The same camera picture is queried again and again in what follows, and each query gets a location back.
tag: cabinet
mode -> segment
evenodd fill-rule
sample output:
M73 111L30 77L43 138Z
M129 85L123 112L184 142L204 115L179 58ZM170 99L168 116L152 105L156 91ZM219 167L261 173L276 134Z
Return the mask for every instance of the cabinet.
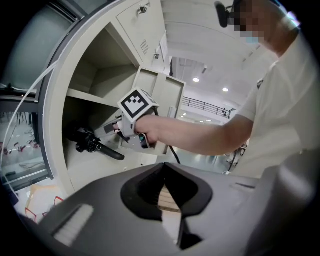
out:
M161 38L166 33L165 21L160 1L143 0L131 6L117 16L146 65L152 65L154 54L160 45Z
M161 116L176 117L185 83L152 70L154 50L165 33L161 3L150 0L152 15L144 13L142 23L136 20L141 4L137 0L115 2L89 19L65 47L49 80L43 111L45 150L53 175L67 195L96 179L155 163L158 155L167 152L162 143L137 152L116 134L102 137L104 145L125 155L117 161L99 152L79 153L76 143L62 132L73 120L96 130L115 119L121 114L118 101L134 87L154 97ZM130 27L133 19L137 27ZM144 40L152 46L146 54L140 47Z

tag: person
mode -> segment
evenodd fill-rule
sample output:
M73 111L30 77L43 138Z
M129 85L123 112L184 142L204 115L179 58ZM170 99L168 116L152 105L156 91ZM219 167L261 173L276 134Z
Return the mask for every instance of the person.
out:
M260 178L266 168L304 149L289 117L306 92L319 87L319 72L302 33L278 5L270 0L236 2L241 30L252 31L260 44L279 57L253 86L239 112L223 126L146 115L136 122L135 130L145 133L150 143L160 141L208 156L233 152L250 138L233 174Z

